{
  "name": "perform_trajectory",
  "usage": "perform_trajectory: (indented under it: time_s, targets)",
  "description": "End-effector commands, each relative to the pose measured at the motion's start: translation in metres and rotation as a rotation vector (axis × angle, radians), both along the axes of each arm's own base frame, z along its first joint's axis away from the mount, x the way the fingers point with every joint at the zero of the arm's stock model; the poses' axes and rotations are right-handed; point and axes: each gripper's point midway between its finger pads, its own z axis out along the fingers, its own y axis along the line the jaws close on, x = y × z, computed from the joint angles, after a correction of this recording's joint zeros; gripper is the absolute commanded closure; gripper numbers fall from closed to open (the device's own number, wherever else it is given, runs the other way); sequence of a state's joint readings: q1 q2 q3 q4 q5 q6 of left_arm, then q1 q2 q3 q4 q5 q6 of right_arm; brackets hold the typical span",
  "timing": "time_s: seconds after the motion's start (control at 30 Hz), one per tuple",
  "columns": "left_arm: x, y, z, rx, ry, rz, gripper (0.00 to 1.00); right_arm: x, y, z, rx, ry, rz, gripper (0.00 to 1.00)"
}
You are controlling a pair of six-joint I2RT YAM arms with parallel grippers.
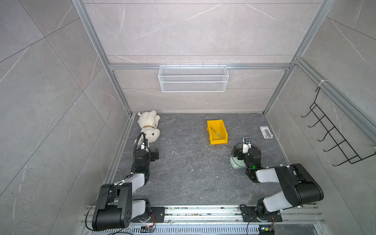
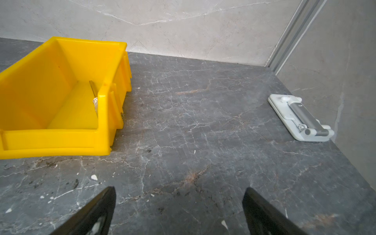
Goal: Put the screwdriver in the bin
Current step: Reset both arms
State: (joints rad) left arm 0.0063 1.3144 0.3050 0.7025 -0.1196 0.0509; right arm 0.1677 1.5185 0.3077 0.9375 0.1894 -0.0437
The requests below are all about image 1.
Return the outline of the clear handle screwdriver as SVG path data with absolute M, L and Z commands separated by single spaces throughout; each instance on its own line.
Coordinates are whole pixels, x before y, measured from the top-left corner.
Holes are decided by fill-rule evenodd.
M 213 128 L 211 128 L 212 129 L 212 131 L 220 138 L 220 139 L 222 139 L 222 140 L 224 140 L 224 138 L 217 132 L 217 131 L 215 131 Z

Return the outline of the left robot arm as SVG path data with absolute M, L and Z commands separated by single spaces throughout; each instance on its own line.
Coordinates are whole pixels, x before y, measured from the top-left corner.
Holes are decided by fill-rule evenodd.
M 136 149 L 133 153 L 131 173 L 118 183 L 104 184 L 94 209 L 92 222 L 85 226 L 90 231 L 125 229 L 135 219 L 147 222 L 153 217 L 148 199 L 133 199 L 132 194 L 143 187 L 150 177 L 150 163 L 159 159 L 159 150 Z

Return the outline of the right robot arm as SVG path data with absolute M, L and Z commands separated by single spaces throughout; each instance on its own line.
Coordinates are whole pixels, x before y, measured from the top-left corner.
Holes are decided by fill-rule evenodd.
M 230 164 L 235 169 L 245 169 L 248 178 L 256 183 L 278 183 L 281 191 L 258 200 L 255 207 L 247 207 L 242 213 L 250 220 L 276 221 L 281 210 L 324 199 L 324 192 L 301 164 L 280 165 L 264 168 L 261 166 L 261 150 L 251 144 L 249 138 L 236 144 L 230 156 Z

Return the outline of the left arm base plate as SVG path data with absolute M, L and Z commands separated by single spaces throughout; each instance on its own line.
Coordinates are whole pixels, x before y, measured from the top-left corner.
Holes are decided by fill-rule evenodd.
M 140 223 L 163 223 L 165 218 L 165 207 L 146 207 L 144 214 L 138 215 L 132 219 L 132 222 Z

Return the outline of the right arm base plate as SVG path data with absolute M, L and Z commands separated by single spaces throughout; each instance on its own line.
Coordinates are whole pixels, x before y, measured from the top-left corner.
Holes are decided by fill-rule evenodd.
M 279 211 L 269 212 L 262 206 L 239 206 L 244 222 L 282 222 L 282 216 Z

